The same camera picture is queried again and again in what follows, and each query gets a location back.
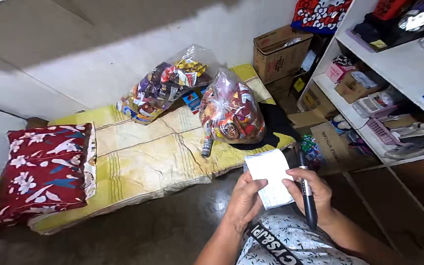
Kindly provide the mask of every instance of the receipt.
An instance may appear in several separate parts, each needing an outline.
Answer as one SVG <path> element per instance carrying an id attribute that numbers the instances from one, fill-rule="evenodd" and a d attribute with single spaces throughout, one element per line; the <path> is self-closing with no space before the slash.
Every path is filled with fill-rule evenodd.
<path id="1" fill-rule="evenodd" d="M 289 165 L 281 150 L 274 149 L 245 157 L 244 160 L 253 180 L 268 180 L 268 185 L 258 191 L 266 210 L 294 202 L 294 199 L 282 184 L 283 179 L 293 180 L 293 178 L 286 174 Z"/>

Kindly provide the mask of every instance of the pink basket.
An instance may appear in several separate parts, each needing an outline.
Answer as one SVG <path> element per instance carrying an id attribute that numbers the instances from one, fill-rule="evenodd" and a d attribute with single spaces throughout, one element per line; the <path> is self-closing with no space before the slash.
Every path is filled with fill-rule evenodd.
<path id="1" fill-rule="evenodd" d="M 409 144 L 400 142 L 400 140 L 393 136 L 392 133 L 378 119 L 370 118 L 368 121 L 368 126 L 386 145 L 404 146 Z"/>

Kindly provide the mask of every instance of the black pen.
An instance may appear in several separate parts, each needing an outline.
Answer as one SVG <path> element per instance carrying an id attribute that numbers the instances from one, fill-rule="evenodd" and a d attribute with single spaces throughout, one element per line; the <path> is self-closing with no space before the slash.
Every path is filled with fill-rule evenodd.
<path id="1" fill-rule="evenodd" d="M 299 163 L 300 168 L 309 169 L 307 166 L 307 158 L 302 148 L 299 148 Z M 315 200 L 313 199 L 312 188 L 310 188 L 309 182 L 302 179 L 302 195 L 303 195 L 303 207 L 305 209 L 305 217 L 307 218 L 307 224 L 311 230 L 317 228 L 317 208 L 315 207 Z"/>

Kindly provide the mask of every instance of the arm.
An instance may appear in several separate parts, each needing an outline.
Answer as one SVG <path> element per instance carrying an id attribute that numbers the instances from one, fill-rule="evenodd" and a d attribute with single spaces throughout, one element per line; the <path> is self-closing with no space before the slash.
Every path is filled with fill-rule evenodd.
<path id="1" fill-rule="evenodd" d="M 241 175 L 220 225 L 205 244 L 195 265 L 232 265 L 235 262 L 244 230 L 262 206 L 257 192 L 267 184 L 267 180 L 253 181 L 250 172 Z"/>
<path id="2" fill-rule="evenodd" d="M 371 265 L 406 264 L 407 261 L 391 248 L 362 230 L 345 215 L 331 207 L 332 191 L 313 171 L 295 168 L 287 170 L 296 181 L 306 179 L 313 191 L 317 208 L 317 225 L 348 254 L 357 256 Z M 297 185 L 288 179 L 282 180 L 284 186 L 294 198 L 300 211 L 303 208 L 302 192 Z"/>

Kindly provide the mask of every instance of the yellow mattress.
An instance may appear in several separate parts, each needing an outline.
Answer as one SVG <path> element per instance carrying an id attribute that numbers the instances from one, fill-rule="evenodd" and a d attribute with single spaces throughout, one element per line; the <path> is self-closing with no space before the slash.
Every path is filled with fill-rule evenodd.
<path id="1" fill-rule="evenodd" d="M 246 80 L 259 101 L 275 104 L 251 64 L 232 70 Z M 266 145 L 243 151 L 215 141 L 211 156 L 204 159 L 201 156 L 203 128 L 198 115 L 193 115 L 186 106 L 149 125 L 133 122 L 114 105 L 74 114 L 49 124 L 86 122 L 93 122 L 96 127 L 96 194 L 83 208 L 31 219 L 29 226 L 38 233 L 52 234 L 96 215 L 160 198 L 189 185 L 210 183 L 211 178 L 242 166 L 245 156 L 274 149 Z M 290 136 L 275 135 L 280 138 L 280 149 L 295 143 Z"/>

